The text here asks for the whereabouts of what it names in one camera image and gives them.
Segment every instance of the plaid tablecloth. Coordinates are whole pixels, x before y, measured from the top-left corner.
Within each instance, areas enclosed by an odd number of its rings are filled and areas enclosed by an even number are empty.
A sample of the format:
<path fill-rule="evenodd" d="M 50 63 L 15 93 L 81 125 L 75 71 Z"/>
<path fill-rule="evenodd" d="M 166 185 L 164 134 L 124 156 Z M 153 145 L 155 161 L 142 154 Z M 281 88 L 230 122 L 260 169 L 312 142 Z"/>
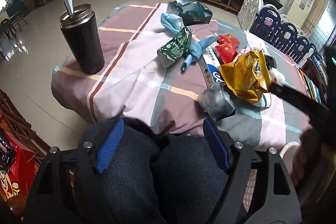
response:
<path fill-rule="evenodd" d="M 53 72 L 51 90 L 64 107 L 77 112 L 89 123 L 113 117 L 134 117 L 159 133 L 203 135 L 206 114 L 196 97 L 206 88 L 198 62 L 182 72 L 184 58 L 168 69 L 157 60 L 157 50 L 172 35 L 160 23 L 167 4 L 126 3 L 115 8 L 99 26 L 105 58 L 104 68 L 95 75 L 84 74 L 73 55 L 58 64 Z M 286 84 L 305 92 L 293 60 L 258 37 L 228 23 L 212 19 L 209 24 L 191 26 L 193 40 L 210 34 L 231 33 L 247 45 L 262 46 L 275 57 Z M 260 150 L 270 146 L 281 149 L 298 141 L 308 118 L 299 110 L 272 95 L 271 107 L 264 109 L 233 98 L 236 114 L 221 120 L 220 129 L 234 140 Z"/>

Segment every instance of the metal lid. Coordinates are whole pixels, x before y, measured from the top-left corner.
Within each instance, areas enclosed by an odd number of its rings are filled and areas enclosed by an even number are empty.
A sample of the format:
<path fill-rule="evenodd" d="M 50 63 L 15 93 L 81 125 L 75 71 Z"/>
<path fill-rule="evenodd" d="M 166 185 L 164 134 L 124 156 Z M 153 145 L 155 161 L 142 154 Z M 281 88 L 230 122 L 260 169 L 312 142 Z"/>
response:
<path fill-rule="evenodd" d="M 64 12 L 59 21 L 63 27 L 75 27 L 87 22 L 93 15 L 90 4 L 81 4 L 73 8 L 74 17 L 70 17 L 68 12 Z"/>

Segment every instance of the white box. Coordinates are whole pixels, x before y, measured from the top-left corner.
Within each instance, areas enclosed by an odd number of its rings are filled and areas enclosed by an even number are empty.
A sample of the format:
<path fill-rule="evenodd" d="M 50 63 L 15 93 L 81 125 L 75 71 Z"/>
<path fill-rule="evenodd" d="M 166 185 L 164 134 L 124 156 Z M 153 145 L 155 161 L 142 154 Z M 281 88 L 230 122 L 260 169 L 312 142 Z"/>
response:
<path fill-rule="evenodd" d="M 210 87 L 216 82 L 224 82 L 218 69 L 220 63 L 210 46 L 202 52 L 201 58 L 198 62 L 201 66 L 207 87 Z"/>

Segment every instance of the metal rivet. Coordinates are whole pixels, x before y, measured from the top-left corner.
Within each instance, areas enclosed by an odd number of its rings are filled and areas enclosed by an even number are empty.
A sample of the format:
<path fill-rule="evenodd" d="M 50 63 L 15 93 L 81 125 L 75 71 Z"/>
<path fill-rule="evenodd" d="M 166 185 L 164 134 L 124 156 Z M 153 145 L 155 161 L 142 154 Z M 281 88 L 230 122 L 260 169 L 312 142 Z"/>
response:
<path fill-rule="evenodd" d="M 244 145 L 241 142 L 235 142 L 235 147 L 238 148 L 238 149 L 242 149 L 244 147 Z"/>
<path fill-rule="evenodd" d="M 52 148 L 50 148 L 49 152 L 51 154 L 55 154 L 58 151 L 58 148 L 56 146 L 53 146 Z"/>
<path fill-rule="evenodd" d="M 268 151 L 271 153 L 271 154 L 276 154 L 278 151 L 277 151 L 277 149 L 276 148 L 274 148 L 274 147 L 270 147 L 269 149 L 268 149 Z"/>
<path fill-rule="evenodd" d="M 83 143 L 83 147 L 86 148 L 86 149 L 91 148 L 91 146 L 92 146 L 92 142 L 90 142 L 90 141 L 86 141 L 85 143 Z"/>

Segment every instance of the gold snack bag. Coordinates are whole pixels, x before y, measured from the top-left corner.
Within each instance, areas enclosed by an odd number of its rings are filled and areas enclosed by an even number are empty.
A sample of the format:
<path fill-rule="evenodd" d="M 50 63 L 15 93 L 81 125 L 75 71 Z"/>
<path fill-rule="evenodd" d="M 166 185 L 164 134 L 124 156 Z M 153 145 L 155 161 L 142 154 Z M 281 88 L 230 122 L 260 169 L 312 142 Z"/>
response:
<path fill-rule="evenodd" d="M 226 85 L 239 98 L 255 103 L 268 92 L 270 79 L 262 51 L 240 55 L 236 62 L 221 65 L 218 69 Z"/>

